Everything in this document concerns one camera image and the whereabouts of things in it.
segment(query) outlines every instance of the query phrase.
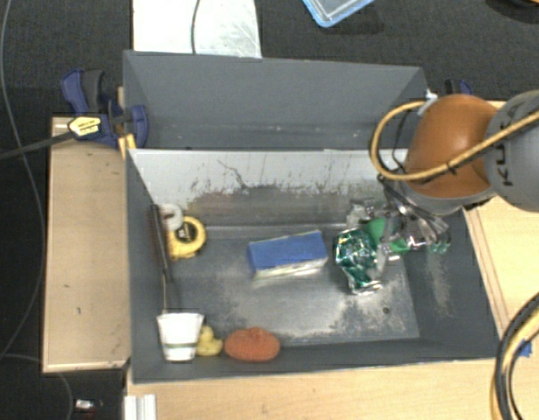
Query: blue sponge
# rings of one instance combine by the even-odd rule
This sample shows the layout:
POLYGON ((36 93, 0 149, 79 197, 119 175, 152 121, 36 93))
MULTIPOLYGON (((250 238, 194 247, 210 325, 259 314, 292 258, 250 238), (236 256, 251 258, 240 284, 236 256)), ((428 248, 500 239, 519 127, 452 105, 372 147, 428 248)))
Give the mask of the blue sponge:
POLYGON ((282 236, 248 244, 247 258, 255 277, 273 277, 320 269, 328 254, 320 231, 282 236))

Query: yellow label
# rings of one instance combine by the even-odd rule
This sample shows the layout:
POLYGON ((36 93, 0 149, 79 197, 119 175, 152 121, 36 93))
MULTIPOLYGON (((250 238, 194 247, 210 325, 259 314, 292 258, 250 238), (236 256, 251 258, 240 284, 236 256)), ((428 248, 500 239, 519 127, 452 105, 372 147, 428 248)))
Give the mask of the yellow label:
POLYGON ((101 130, 101 119, 98 116, 78 116, 69 123, 69 130, 78 137, 95 134, 101 130))

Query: orange sponge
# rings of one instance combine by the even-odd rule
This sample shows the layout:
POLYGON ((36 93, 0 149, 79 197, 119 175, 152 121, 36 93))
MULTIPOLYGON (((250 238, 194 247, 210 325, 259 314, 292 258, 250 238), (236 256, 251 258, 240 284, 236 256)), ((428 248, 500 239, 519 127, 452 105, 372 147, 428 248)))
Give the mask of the orange sponge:
POLYGON ((279 339, 257 326, 236 330, 225 339, 225 353, 239 361, 271 361, 280 349, 279 339))

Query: small white cup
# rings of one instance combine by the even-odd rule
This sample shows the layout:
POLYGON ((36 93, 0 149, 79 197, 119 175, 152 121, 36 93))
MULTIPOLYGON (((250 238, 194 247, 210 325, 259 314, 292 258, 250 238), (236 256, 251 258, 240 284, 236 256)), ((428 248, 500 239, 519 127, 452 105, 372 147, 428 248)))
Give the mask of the small white cup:
POLYGON ((167 361, 190 361, 196 355, 204 316, 194 312, 169 312, 157 316, 158 335, 167 361))

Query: black carpet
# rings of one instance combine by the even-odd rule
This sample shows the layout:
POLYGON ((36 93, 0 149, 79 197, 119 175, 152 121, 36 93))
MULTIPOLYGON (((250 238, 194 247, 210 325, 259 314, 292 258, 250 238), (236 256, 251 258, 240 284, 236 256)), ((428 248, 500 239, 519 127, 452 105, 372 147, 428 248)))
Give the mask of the black carpet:
MULTIPOLYGON (((0 29, 6 1, 0 0, 0 29)), ((476 95, 491 99, 539 88, 539 8, 506 0, 378 0, 323 29, 300 0, 255 2, 266 57, 417 65, 433 91, 442 93, 446 79, 463 79, 476 95)), ((53 113, 67 110, 59 82, 71 68, 103 69, 109 92, 122 83, 130 7, 130 0, 13 0, 5 77, 25 144, 49 135, 53 113)), ((0 149, 14 146, 0 86, 0 149)), ((32 153, 29 161, 46 201, 46 153, 32 153)), ((0 163, 0 351, 30 300, 40 251, 39 219, 22 162, 0 163)), ((12 353, 40 356, 41 302, 12 353)), ((121 371, 67 378, 75 399, 95 400, 94 418, 119 417, 121 371)), ((37 364, 15 358, 1 363, 0 419, 65 418, 67 403, 61 380, 43 376, 37 364)))

